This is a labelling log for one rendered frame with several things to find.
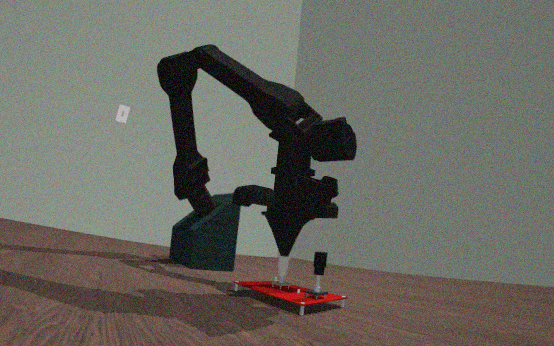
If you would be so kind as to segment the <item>red circuit board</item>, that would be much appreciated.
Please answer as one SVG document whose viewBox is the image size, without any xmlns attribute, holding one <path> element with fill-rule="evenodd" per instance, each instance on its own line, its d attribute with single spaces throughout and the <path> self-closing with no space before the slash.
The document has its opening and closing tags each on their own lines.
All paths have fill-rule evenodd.
<svg viewBox="0 0 554 346">
<path fill-rule="evenodd" d="M 314 254 L 314 275 L 316 274 L 316 283 L 314 290 L 310 290 L 305 287 L 298 287 L 290 283 L 286 283 L 284 276 L 288 269 L 288 263 L 290 257 L 279 256 L 278 258 L 278 275 L 280 275 L 279 281 L 275 277 L 274 281 L 260 281 L 260 282 L 247 282 L 247 281 L 232 281 L 235 283 L 235 291 L 238 289 L 238 285 L 250 288 L 252 290 L 265 293 L 272 297 L 277 297 L 284 301 L 292 302 L 293 304 L 301 305 L 301 316 L 304 315 L 304 306 L 321 304 L 329 301 L 342 300 L 340 307 L 344 307 L 345 299 L 348 297 L 329 294 L 327 291 L 320 290 L 320 278 L 324 275 L 324 268 L 326 267 L 327 252 L 315 252 Z"/>
</svg>

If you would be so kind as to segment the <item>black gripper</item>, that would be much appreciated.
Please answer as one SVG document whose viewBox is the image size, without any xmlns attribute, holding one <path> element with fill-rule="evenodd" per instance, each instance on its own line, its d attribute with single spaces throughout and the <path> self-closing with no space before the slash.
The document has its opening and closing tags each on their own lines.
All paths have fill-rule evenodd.
<svg viewBox="0 0 554 346">
<path fill-rule="evenodd" d="M 337 218 L 338 207 L 335 202 L 330 205 L 314 205 L 293 194 L 292 197 L 282 197 L 283 183 L 290 170 L 297 167 L 297 173 L 304 176 L 315 176 L 311 164 L 300 159 L 284 158 L 277 160 L 276 167 L 271 168 L 275 174 L 274 191 L 258 185 L 239 186 L 233 193 L 233 205 L 249 207 L 251 204 L 267 206 L 266 212 L 261 212 L 270 225 L 281 256 L 288 257 L 294 243 L 303 227 L 314 218 Z"/>
</svg>

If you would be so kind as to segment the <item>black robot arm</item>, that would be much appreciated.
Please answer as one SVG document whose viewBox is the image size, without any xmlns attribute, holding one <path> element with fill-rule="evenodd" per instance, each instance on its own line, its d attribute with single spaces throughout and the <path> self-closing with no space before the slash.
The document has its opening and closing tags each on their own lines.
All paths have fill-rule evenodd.
<svg viewBox="0 0 554 346">
<path fill-rule="evenodd" d="M 215 45 L 164 57 L 157 64 L 157 73 L 160 87 L 169 97 L 177 150 L 174 195 L 189 201 L 196 211 L 194 217 L 203 218 L 221 204 L 205 187 L 211 181 L 208 159 L 197 151 L 195 139 L 191 92 L 199 68 L 250 104 L 254 115 L 272 130 L 269 136 L 279 142 L 277 160 L 292 158 L 311 164 L 311 156 L 320 162 L 355 158 L 356 135 L 346 117 L 322 120 L 298 91 L 263 79 Z M 339 195 L 337 179 L 304 176 L 297 173 L 296 166 L 287 171 L 282 197 L 292 197 L 292 191 L 314 205 L 330 205 L 331 199 Z"/>
</svg>

